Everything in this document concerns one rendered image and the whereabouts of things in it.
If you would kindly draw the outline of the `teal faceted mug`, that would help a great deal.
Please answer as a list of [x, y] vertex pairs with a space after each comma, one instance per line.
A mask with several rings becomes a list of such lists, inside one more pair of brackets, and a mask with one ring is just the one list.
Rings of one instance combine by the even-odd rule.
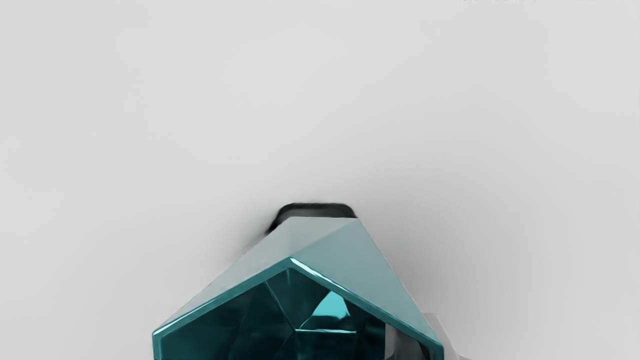
[[470, 360], [345, 203], [290, 203], [151, 335], [154, 360]]

